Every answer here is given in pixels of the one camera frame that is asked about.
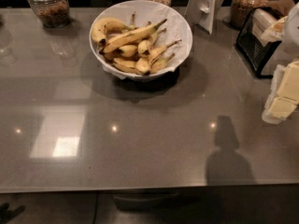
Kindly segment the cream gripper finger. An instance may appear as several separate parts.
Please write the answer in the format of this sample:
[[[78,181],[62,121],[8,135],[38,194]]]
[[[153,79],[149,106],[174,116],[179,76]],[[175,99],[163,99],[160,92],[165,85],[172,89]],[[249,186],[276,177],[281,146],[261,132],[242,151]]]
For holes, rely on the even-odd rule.
[[[293,100],[270,94],[265,102],[262,120],[270,124],[280,124],[297,108]]]

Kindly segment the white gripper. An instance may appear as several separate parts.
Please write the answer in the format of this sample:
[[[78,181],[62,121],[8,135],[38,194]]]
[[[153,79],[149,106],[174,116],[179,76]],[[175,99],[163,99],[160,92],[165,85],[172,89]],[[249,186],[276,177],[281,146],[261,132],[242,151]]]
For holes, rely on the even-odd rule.
[[[290,10],[284,23],[282,43],[288,54],[294,59],[299,58],[299,3]],[[299,104],[299,61],[291,62],[287,66],[277,66],[272,78],[271,92],[276,97]]]

